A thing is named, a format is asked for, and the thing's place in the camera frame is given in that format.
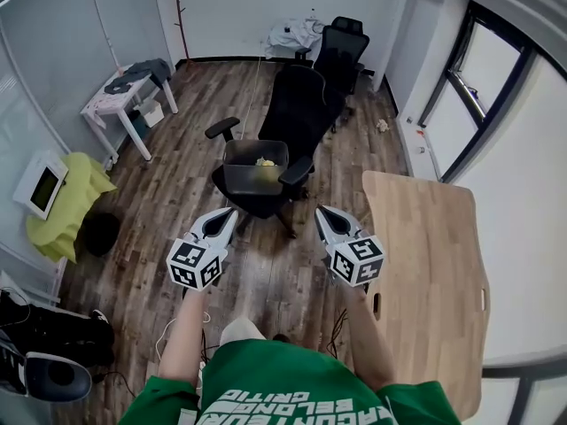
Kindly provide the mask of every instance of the green t-shirt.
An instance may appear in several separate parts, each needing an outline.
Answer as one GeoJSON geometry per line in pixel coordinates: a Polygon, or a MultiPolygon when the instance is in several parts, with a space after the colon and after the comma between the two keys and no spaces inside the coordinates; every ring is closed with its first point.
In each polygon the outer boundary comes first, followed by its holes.
{"type": "Polygon", "coordinates": [[[153,376],[120,425],[185,425],[191,414],[198,425],[460,423],[438,382],[373,392],[341,362],[271,340],[219,348],[203,370],[200,411],[188,382],[153,376]]]}

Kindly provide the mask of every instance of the person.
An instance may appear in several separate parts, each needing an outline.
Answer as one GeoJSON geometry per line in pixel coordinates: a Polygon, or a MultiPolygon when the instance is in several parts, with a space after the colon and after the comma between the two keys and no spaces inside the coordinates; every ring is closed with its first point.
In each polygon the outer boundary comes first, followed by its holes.
{"type": "Polygon", "coordinates": [[[396,383],[392,355],[362,288],[341,284],[354,374],[325,354],[266,340],[246,318],[230,323],[203,369],[196,394],[205,294],[189,290],[158,376],[120,425],[424,425],[458,424],[438,382],[396,383]]]}

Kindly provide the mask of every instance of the white monitor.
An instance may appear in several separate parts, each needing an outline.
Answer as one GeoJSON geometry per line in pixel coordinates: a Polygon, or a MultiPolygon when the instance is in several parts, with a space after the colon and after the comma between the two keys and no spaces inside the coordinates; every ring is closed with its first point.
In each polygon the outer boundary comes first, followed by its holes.
{"type": "Polygon", "coordinates": [[[38,151],[27,165],[13,199],[47,219],[68,169],[52,151],[38,151]]]}

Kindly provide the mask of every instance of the white side table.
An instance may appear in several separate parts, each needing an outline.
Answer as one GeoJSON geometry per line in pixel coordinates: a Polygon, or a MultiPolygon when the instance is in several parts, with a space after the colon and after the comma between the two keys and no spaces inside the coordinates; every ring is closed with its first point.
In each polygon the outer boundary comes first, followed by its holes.
{"type": "MultiPolygon", "coordinates": [[[[144,142],[134,129],[132,125],[132,121],[128,118],[128,115],[125,112],[125,108],[130,102],[131,99],[135,99],[139,101],[139,96],[137,92],[140,88],[150,79],[150,74],[146,75],[143,79],[139,81],[134,81],[130,83],[130,89],[126,93],[120,93],[118,95],[109,95],[105,93],[105,87],[111,81],[113,81],[116,77],[118,77],[118,71],[113,74],[113,76],[108,79],[105,84],[100,88],[99,91],[90,99],[90,101],[83,107],[81,110],[81,115],[83,118],[89,123],[90,128],[93,130],[95,135],[97,136],[98,140],[104,147],[108,150],[110,155],[113,159],[113,164],[116,164],[118,161],[118,152],[114,149],[112,144],[106,138],[106,135],[103,129],[106,128],[106,123],[100,118],[102,115],[118,115],[120,121],[128,131],[130,137],[136,144],[136,147],[142,153],[145,160],[151,160],[151,154],[144,145],[144,142]]],[[[177,104],[174,100],[174,95],[171,92],[171,88],[169,88],[169,83],[164,81],[162,84],[163,90],[166,94],[167,101],[169,102],[169,107],[173,113],[177,113],[177,104]]]]}

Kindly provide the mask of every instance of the office chair backrest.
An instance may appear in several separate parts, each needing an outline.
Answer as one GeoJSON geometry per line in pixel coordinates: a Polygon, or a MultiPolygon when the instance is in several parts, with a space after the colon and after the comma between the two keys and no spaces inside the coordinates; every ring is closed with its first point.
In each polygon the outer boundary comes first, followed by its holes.
{"type": "Polygon", "coordinates": [[[342,28],[327,26],[322,31],[322,44],[314,69],[322,74],[328,85],[345,93],[356,81],[354,67],[369,45],[370,38],[342,28]]]}
{"type": "Polygon", "coordinates": [[[277,73],[268,114],[258,138],[287,144],[290,165],[302,156],[313,157],[333,124],[323,99],[325,80],[305,66],[286,66],[277,73]]]}
{"type": "Polygon", "coordinates": [[[341,28],[351,33],[356,33],[362,35],[364,32],[362,31],[362,22],[356,19],[349,19],[344,18],[342,16],[338,16],[333,20],[331,24],[333,27],[341,28]]]}

